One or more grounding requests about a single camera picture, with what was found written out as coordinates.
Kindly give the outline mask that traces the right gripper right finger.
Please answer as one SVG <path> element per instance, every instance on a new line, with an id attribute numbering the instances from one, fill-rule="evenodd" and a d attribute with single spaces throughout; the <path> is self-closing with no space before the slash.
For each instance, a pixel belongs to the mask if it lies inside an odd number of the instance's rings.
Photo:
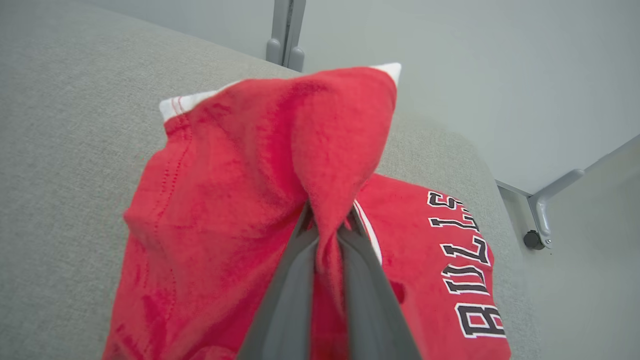
<path id="1" fill-rule="evenodd" d="M 422 356 L 353 207 L 338 228 L 352 360 L 420 360 Z"/>

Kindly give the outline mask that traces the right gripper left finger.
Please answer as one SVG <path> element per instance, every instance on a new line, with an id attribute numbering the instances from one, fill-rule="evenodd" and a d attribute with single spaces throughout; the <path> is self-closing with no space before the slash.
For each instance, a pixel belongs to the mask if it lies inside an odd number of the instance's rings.
<path id="1" fill-rule="evenodd" d="M 306 203 L 238 351 L 239 360 L 310 358 L 318 241 L 313 210 Z"/>

